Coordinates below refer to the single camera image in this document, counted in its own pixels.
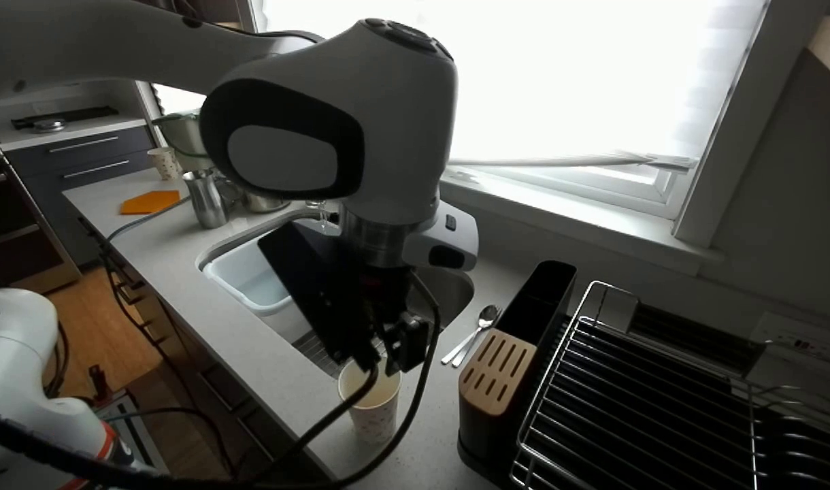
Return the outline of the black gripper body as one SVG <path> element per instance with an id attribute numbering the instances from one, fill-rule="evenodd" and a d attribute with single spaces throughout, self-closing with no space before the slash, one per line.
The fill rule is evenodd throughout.
<path id="1" fill-rule="evenodd" d="M 369 266 L 342 236 L 299 220 L 261 236 L 257 250 L 335 363 L 369 370 L 389 358 L 389 373 L 425 363 L 430 321 L 408 309 L 408 266 Z"/>

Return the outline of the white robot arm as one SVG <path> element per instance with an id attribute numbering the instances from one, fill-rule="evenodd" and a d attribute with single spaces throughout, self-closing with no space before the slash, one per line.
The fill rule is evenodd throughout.
<path id="1" fill-rule="evenodd" d="M 476 220 L 446 205 L 457 68 L 392 19 L 348 30 L 237 34 L 138 0 L 0 0 L 0 100 L 82 80 L 138 80 L 204 98 L 208 164 L 271 198 L 335 201 L 339 232 L 284 223 L 257 239 L 331 359 L 410 370 L 440 328 L 408 292 L 476 264 Z"/>

